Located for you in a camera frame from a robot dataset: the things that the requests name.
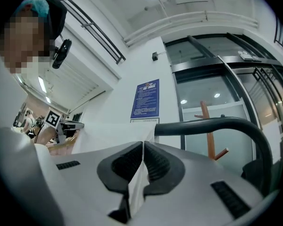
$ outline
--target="railing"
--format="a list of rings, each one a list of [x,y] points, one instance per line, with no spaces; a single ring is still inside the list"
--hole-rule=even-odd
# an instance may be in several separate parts
[[[277,17],[276,17],[276,25],[275,25],[274,43],[276,42],[283,47],[283,25],[280,23],[280,20]]]
[[[72,0],[60,0],[60,1],[65,5],[68,12],[80,22],[81,27],[85,28],[101,44],[101,46],[113,57],[116,64],[118,64],[122,59],[126,60],[124,55],[108,38],[108,36],[77,4],[75,4]]]
[[[226,22],[229,24],[242,24],[245,27],[252,29],[258,28],[258,21],[250,17],[226,12],[201,11],[178,14],[158,20],[131,33],[124,38],[124,41],[128,46],[131,46],[145,38],[158,36],[159,33],[176,26],[195,23],[201,23],[201,25],[204,25],[205,22]]]

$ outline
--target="blue sign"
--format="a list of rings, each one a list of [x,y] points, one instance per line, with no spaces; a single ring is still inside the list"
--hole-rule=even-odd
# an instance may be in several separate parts
[[[137,86],[131,118],[159,116],[159,80]]]

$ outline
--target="black metal railing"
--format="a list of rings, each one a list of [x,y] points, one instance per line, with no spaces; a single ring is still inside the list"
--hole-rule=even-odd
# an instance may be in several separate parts
[[[111,55],[118,64],[122,59],[126,60],[124,55],[119,51],[115,44],[108,36],[100,29],[100,27],[72,0],[60,0],[67,8],[68,12],[75,17],[85,28]]]
[[[283,25],[280,23],[280,19],[277,17],[276,17],[274,43],[276,42],[283,47]]]

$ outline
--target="curved black bar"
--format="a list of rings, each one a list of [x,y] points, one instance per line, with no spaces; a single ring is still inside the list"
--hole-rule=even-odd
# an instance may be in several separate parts
[[[264,183],[262,194],[268,195],[271,182],[272,153],[263,132],[253,123],[236,117],[201,119],[196,121],[157,124],[155,136],[181,136],[210,133],[220,129],[234,129],[248,135],[259,147],[263,158]]]

